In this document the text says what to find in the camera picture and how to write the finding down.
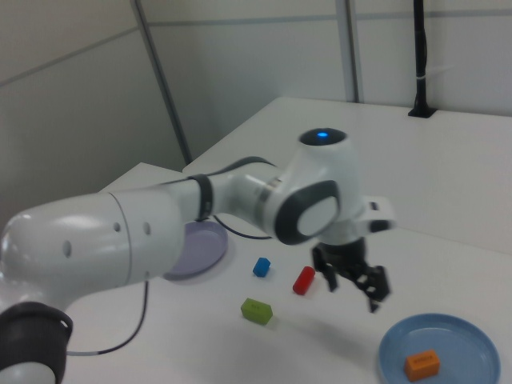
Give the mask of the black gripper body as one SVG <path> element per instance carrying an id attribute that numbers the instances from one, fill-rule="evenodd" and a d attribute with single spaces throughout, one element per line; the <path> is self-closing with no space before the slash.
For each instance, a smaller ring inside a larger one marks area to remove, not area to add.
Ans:
<path id="1" fill-rule="evenodd" d="M 361 276 L 366 272 L 366 240 L 360 238 L 344 245 L 318 243 L 312 249 L 316 271 L 341 276 Z"/>

